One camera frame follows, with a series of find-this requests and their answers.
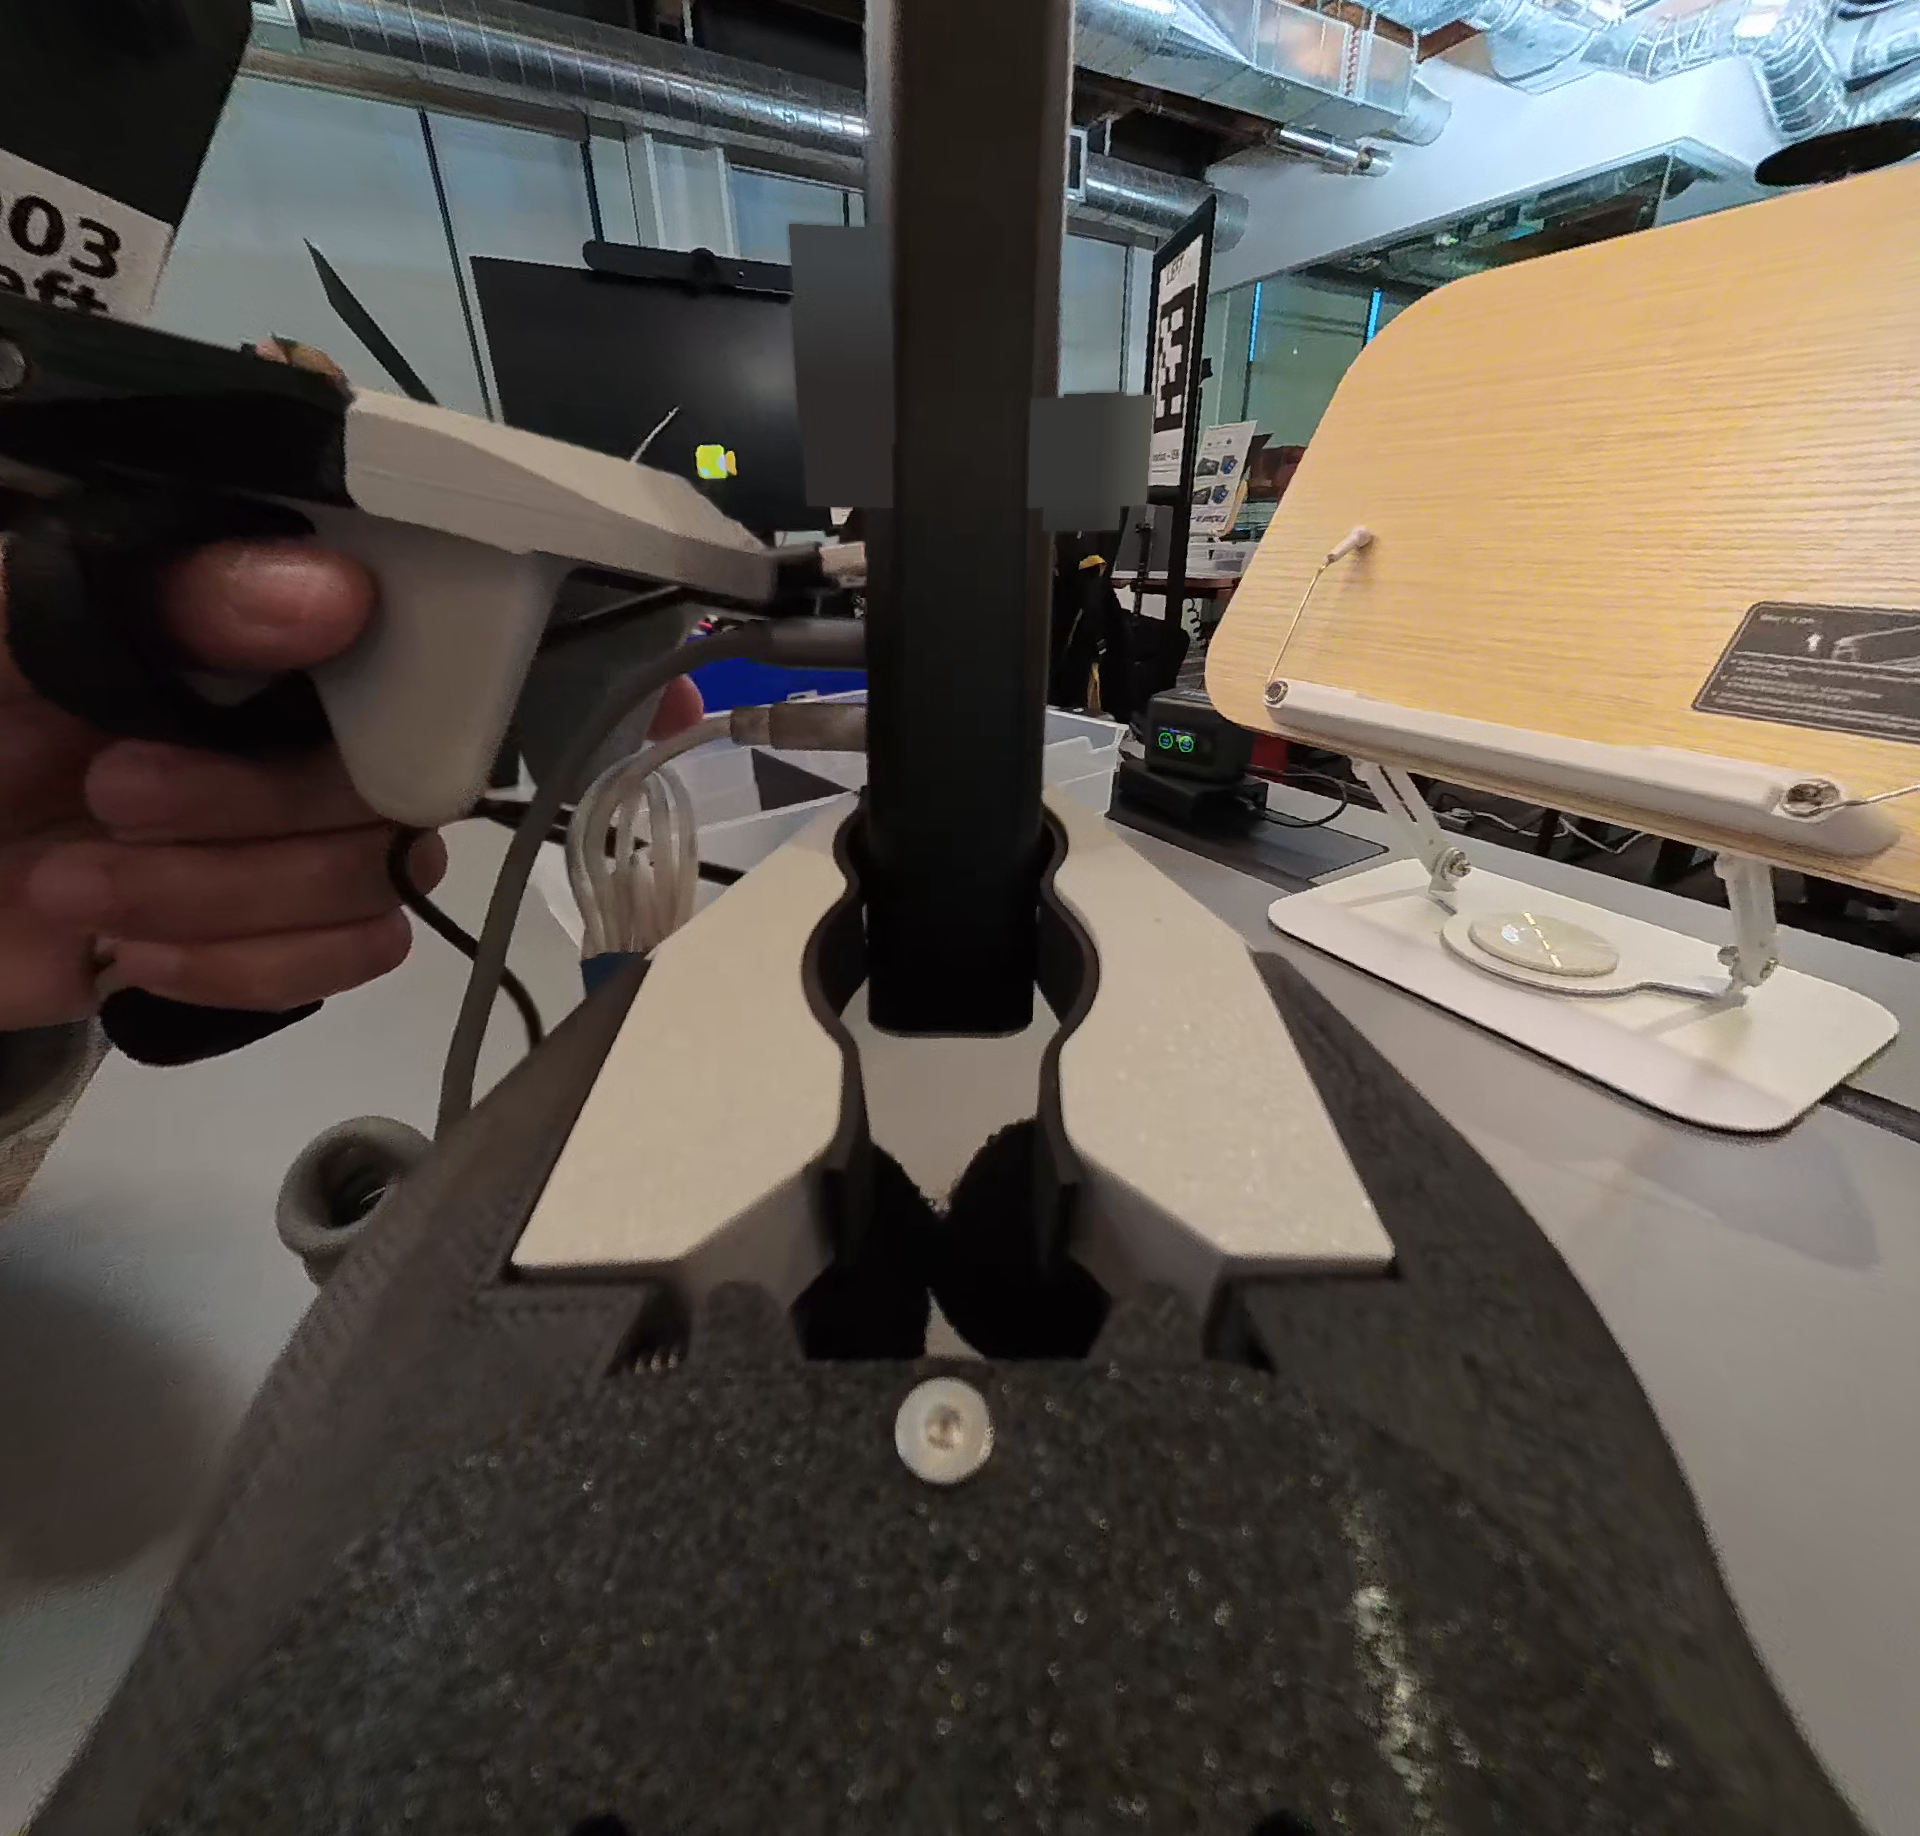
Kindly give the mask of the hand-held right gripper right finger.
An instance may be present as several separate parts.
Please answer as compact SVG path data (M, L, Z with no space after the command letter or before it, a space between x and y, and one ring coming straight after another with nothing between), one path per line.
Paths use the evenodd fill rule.
M939 1222L939 1310L985 1357L1085 1357L1172 1295L1200 1331L1268 1279L1380 1279L1397 1249L1246 943L1068 799L1050 799L1035 1116Z

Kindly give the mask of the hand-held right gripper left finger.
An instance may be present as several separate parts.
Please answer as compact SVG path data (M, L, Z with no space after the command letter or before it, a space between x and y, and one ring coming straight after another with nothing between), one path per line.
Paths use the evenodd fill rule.
M721 1286L811 1360L915 1360L931 1204L875 1136L848 1009L863 991L854 800L799 831L649 960L510 1253L531 1286L649 1291L622 1360L681 1360Z

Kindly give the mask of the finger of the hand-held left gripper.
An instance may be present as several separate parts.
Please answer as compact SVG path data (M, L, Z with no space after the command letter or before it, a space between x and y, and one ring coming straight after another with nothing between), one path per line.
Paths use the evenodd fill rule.
M709 604L769 605L784 591L784 557L689 479L380 389L348 400L348 496L391 524Z

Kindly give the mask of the clear plastic bin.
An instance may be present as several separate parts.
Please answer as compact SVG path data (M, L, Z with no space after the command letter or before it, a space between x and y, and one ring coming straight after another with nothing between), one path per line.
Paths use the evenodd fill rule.
M1044 789L1106 816L1116 765L1120 725L1044 713ZM848 813L869 785L869 758L858 747L769 747L728 738L685 751L671 768L689 799L701 863L734 872L754 868L819 816Z

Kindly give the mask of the black USB hub tower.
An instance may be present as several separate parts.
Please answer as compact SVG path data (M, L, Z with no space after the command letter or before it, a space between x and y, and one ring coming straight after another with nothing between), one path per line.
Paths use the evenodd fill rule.
M1073 0L869 0L869 224L891 253L891 504L872 530L872 1022L1031 1022Z

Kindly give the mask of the person's left hand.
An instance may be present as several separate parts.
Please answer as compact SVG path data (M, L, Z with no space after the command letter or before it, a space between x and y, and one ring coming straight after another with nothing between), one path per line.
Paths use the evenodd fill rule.
M277 1014L387 980L415 943L391 844L333 751L114 740L2 656L2 1031L116 985Z

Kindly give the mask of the black desk mat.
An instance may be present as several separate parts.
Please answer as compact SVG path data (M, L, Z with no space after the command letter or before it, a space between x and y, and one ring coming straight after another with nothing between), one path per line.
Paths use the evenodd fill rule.
M1312 889L1331 884L1346 872L1392 863L1392 854L1342 831L1316 822L1295 822L1282 816L1259 816L1246 828L1227 833L1185 831L1164 816L1151 816L1130 806L1111 800L1107 820L1126 831L1179 846L1210 865L1233 868L1237 877L1261 881L1275 889Z

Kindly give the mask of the black webcam bar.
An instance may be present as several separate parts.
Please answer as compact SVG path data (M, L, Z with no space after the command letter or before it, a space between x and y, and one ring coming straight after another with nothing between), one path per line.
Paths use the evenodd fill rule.
M590 239L580 245L585 269L630 283L667 283L693 296L780 298L794 296L787 263L734 260L709 249L667 253Z

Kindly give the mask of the black power station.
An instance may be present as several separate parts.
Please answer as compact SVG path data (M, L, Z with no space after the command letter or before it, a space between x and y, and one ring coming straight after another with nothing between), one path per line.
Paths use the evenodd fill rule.
M1138 716L1138 738L1140 751L1116 761L1116 807L1200 837L1243 837L1268 820L1268 785L1255 768L1259 738L1205 690L1158 690Z

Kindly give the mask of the framed black-white marker sign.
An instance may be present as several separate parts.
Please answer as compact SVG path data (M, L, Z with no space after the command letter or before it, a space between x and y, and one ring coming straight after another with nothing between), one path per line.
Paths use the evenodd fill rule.
M1151 263L1143 361L1143 393L1151 400L1146 504L1175 504L1189 490L1215 224L1217 199L1208 193Z

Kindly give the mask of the wooden book stand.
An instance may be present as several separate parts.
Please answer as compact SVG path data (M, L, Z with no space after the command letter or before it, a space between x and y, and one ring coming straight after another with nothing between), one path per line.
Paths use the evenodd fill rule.
M1208 649L1392 863L1308 952L1773 1136L1899 1039L1784 872L1917 900L1917 164L1497 268L1338 382Z

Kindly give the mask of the black round lamp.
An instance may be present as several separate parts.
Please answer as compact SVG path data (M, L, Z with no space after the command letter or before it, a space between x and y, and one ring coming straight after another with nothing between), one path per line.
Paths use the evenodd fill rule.
M1917 116L1830 128L1766 153L1754 166L1754 184L1763 193L1834 184L1917 159L1917 146Z

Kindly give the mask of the silver ventilation duct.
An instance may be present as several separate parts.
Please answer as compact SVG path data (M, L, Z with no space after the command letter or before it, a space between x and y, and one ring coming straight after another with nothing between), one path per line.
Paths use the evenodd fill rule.
M859 193L858 90L516 0L291 0L302 41L445 91L719 146Z

